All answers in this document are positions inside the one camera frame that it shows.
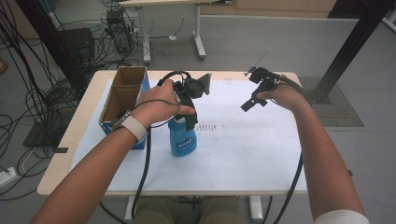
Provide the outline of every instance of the person's left arm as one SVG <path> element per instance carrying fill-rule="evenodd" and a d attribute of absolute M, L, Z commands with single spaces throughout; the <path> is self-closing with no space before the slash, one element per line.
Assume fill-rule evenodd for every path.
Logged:
<path fill-rule="evenodd" d="M 143 104 L 131 112 L 145 128 L 152 123 L 169 119 L 176 114 L 191 114 L 194 110 L 176 105 L 173 81 L 145 92 Z M 172 103 L 155 101 L 164 100 Z M 66 176 L 51 193 L 32 223 L 86 223 L 105 194 L 122 160 L 135 143 L 136 137 L 126 128 L 119 128 L 106 136 Z"/>

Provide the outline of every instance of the sleeve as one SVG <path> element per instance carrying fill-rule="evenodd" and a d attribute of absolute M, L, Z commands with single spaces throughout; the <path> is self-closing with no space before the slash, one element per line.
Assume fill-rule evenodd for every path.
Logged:
<path fill-rule="evenodd" d="M 364 215 L 351 210 L 335 210 L 318 217 L 315 224 L 370 224 L 369 219 Z"/>

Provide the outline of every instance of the white watch band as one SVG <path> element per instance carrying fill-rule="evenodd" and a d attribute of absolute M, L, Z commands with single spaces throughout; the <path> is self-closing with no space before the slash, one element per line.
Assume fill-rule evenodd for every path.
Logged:
<path fill-rule="evenodd" d="M 128 118 L 122 123 L 122 126 L 128 129 L 136 137 L 137 142 L 142 141 L 148 132 L 145 127 L 132 116 L 128 116 Z"/>

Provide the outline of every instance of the person's left hand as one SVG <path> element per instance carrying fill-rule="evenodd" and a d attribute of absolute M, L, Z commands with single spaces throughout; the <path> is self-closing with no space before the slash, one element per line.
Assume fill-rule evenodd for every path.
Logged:
<path fill-rule="evenodd" d="M 176 101 L 172 79 L 166 79 L 162 86 L 145 91 L 140 96 L 139 104 L 131 115 L 146 128 L 152 123 L 170 119 L 176 113 L 189 115 L 195 112 L 192 107 L 180 105 Z"/>

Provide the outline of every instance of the watch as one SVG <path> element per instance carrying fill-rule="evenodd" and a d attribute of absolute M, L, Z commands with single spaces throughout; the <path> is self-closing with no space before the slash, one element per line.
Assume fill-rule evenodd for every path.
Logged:
<path fill-rule="evenodd" d="M 131 116 L 131 111 L 121 111 L 114 120 L 111 121 L 111 129 L 117 130 L 120 127 L 128 129 L 135 137 L 137 142 L 141 142 L 147 135 L 148 131 L 145 127 L 134 117 Z"/>

